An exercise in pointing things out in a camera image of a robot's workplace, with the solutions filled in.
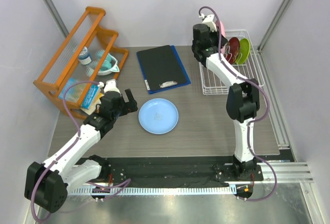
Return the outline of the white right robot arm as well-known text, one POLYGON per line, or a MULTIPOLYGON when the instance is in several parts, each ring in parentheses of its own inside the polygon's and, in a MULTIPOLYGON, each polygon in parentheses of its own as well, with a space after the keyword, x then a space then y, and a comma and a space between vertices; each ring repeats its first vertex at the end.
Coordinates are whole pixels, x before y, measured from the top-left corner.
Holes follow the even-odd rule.
POLYGON ((256 169, 253 128, 260 109, 258 81, 240 74, 221 54, 219 32, 206 24, 193 26, 192 52, 205 68, 211 71, 228 90, 226 112, 234 122, 235 151, 232 171, 239 180, 250 180, 256 169))

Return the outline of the light blue plate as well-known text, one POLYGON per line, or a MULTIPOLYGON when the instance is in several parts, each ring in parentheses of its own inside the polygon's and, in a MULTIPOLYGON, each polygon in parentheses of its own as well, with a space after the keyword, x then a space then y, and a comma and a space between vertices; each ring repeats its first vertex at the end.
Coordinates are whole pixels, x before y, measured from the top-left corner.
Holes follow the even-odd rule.
POLYGON ((172 131, 177 126, 179 113, 177 107, 171 101, 155 98, 142 105, 138 120, 145 131, 162 135, 172 131))

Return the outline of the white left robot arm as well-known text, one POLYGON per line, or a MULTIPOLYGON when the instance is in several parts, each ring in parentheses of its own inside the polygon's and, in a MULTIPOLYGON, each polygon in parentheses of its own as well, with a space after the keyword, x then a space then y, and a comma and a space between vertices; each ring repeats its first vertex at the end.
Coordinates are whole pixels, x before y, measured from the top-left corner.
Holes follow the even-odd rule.
POLYGON ((92 155, 79 166, 76 163, 113 129, 118 117, 137 111, 131 90, 126 89, 125 93, 127 101, 117 89, 107 91, 98 110, 84 120, 78 132, 58 152, 28 167, 24 196, 32 206, 54 213, 73 190, 91 180, 105 182, 109 178, 109 161, 100 156, 92 155))

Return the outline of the pink plate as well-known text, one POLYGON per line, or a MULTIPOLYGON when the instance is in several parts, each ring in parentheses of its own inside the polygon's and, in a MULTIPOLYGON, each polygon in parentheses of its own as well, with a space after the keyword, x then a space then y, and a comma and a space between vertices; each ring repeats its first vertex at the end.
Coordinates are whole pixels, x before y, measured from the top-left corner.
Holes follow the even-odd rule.
POLYGON ((224 29, 224 25, 221 21, 216 21, 216 25, 220 28, 221 30, 221 53, 224 54, 225 53, 225 46, 228 42, 227 38, 226 38, 226 34, 225 34, 225 29, 224 29))

